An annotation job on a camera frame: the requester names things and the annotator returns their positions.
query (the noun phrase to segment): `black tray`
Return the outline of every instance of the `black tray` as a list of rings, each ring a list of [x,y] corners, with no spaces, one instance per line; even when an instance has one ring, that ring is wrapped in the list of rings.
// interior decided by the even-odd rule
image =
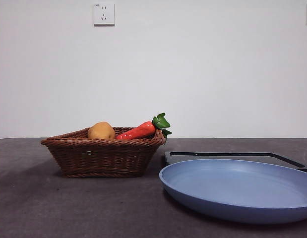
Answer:
[[[274,165],[285,166],[297,170],[307,172],[305,165],[285,158],[283,156],[259,152],[259,153],[217,153],[217,152],[165,152],[165,162],[167,165],[174,164],[176,162],[185,160],[196,160],[196,159],[234,159],[234,160],[247,160],[262,162]]]

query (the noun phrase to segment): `plate rim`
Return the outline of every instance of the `plate rim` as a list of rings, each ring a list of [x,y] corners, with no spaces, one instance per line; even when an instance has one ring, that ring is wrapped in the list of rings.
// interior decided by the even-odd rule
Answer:
[[[285,167],[285,166],[280,166],[280,165],[274,165],[274,164],[269,164],[269,163],[264,163],[264,162],[257,162],[257,161],[247,161],[247,160],[234,160],[234,159],[195,159],[195,160],[186,160],[186,161],[180,161],[180,162],[176,162],[176,163],[173,163],[173,164],[170,164],[170,165],[167,165],[165,166],[164,168],[162,168],[159,172],[159,178],[161,180],[161,182],[168,186],[169,188],[181,193],[181,194],[184,194],[186,196],[190,196],[192,198],[197,198],[197,199],[201,199],[203,201],[208,201],[208,202],[213,202],[213,203],[217,203],[217,204],[221,204],[221,205],[229,205],[229,206],[236,206],[236,207],[243,207],[243,208],[252,208],[252,209],[299,209],[299,208],[307,208],[307,204],[304,204],[304,205],[300,205],[300,206],[289,206],[289,207],[256,207],[256,206],[246,206],[246,205],[238,205],[238,204],[234,204],[234,203],[227,203],[227,202],[219,202],[219,201],[216,201],[216,200],[211,200],[211,199],[205,199],[203,197],[199,197],[199,196],[195,196],[195,195],[191,195],[191,194],[188,194],[188,193],[185,193],[185,192],[182,192],[176,188],[174,188],[174,186],[171,186],[168,182],[165,181],[165,179],[162,177],[162,173],[168,169],[169,167],[172,167],[172,166],[176,166],[180,163],[196,163],[197,161],[239,161],[239,162],[242,162],[242,163],[257,163],[257,164],[263,164],[263,165],[266,165],[266,166],[277,166],[277,167],[281,167],[282,169],[284,170],[293,170],[295,171],[296,173],[304,173],[304,174],[307,174],[307,172],[304,172],[304,171],[300,171],[300,170],[297,170],[297,169],[293,169],[293,168],[289,168],[289,167]]]

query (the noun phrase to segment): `basket rim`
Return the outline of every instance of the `basket rim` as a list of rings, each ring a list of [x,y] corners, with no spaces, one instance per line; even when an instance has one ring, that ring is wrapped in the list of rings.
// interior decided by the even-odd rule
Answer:
[[[50,142],[59,142],[63,146],[66,144],[73,145],[75,144],[80,144],[80,145],[141,145],[141,144],[156,144],[156,145],[162,145],[166,142],[165,137],[162,134],[162,131],[160,129],[156,129],[154,137],[153,138],[141,138],[141,139],[132,139],[132,140],[118,140],[118,139],[89,139],[89,138],[73,138],[71,135],[75,135],[76,133],[79,132],[84,132],[88,130],[90,127],[86,127],[82,130],[74,131],[74,132],[69,132],[65,133],[62,135],[56,135],[56,136],[51,136],[43,139],[41,141],[41,144],[47,145],[50,144]],[[133,129],[133,127],[113,127],[115,128],[128,128],[128,129]]]

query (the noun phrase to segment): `gray table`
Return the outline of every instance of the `gray table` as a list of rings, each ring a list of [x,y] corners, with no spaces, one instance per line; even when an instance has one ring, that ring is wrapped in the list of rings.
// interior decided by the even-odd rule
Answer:
[[[0,238],[307,238],[307,220],[246,225],[193,212],[163,189],[165,151],[272,152],[307,165],[307,139],[169,138],[141,178],[63,178],[41,138],[0,140]]]

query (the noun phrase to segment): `yellow potato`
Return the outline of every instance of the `yellow potato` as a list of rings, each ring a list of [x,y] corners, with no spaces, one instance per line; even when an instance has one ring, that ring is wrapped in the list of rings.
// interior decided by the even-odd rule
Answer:
[[[115,139],[115,131],[108,122],[102,121],[96,123],[88,130],[88,138],[89,139],[107,139],[112,140]]]

